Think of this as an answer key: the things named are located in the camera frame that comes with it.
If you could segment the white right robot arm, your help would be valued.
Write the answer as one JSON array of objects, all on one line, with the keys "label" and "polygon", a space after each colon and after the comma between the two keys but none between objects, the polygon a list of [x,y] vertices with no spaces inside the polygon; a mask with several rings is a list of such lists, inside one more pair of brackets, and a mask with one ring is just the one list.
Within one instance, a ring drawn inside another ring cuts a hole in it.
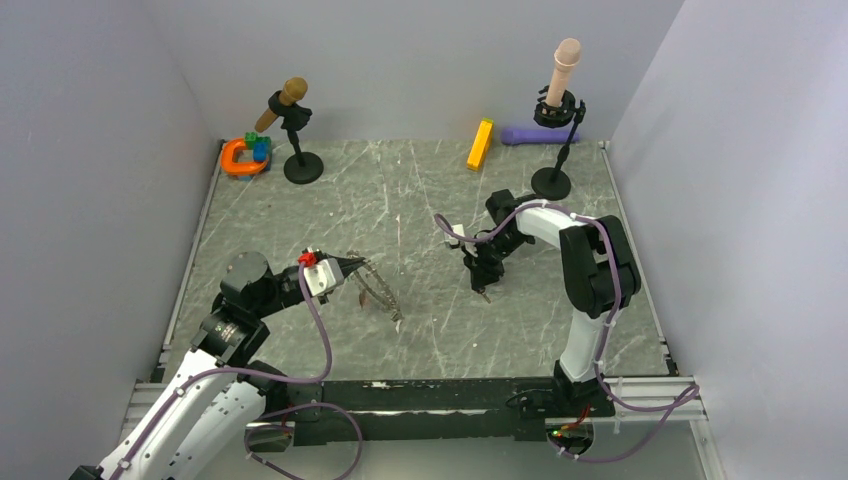
[{"label": "white right robot arm", "polygon": [[471,288],[483,294],[504,275],[504,260],[524,244],[542,241],[560,253],[565,292],[572,304],[566,346],[554,364],[549,412],[612,414],[614,405],[595,374],[600,348],[618,313],[641,289],[641,276],[621,220],[567,214],[535,196],[493,193],[486,208],[495,226],[454,247],[463,252]]}]

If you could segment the metal disc with keyrings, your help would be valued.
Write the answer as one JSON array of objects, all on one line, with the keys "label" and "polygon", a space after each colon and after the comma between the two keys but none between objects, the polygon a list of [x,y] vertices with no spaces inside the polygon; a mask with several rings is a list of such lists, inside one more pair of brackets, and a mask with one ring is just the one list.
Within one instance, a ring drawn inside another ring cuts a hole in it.
[{"label": "metal disc with keyrings", "polygon": [[353,279],[358,287],[361,309],[374,304],[389,313],[392,323],[399,324],[403,320],[399,300],[371,260],[363,259],[363,265],[353,273]]}]

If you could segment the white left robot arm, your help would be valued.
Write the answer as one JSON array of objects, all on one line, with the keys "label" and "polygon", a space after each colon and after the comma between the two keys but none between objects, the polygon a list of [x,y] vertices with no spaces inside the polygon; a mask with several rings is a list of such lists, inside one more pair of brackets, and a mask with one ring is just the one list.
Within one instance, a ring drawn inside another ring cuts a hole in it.
[{"label": "white left robot arm", "polygon": [[[293,266],[274,273],[259,252],[236,255],[210,314],[153,406],[110,454],[77,467],[72,478],[198,478],[249,423],[285,411],[289,386],[316,385],[329,375],[332,347],[316,305],[366,263],[306,249]],[[291,377],[253,358],[270,334],[265,318],[299,304],[309,309],[325,354],[322,371],[311,377]]]}]

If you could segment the key with blue tag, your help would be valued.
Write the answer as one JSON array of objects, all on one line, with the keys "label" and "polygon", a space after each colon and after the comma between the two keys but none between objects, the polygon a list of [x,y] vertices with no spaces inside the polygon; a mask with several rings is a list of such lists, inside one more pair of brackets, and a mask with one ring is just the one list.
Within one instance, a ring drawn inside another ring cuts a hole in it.
[{"label": "key with blue tag", "polygon": [[483,298],[483,300],[484,300],[487,304],[491,304],[491,303],[492,303],[491,299],[490,299],[490,298],[489,298],[489,296],[486,294],[486,290],[485,290],[485,288],[484,288],[484,289],[480,289],[480,290],[478,290],[478,291],[477,291],[477,294],[478,294],[478,295],[480,295],[480,296]]}]

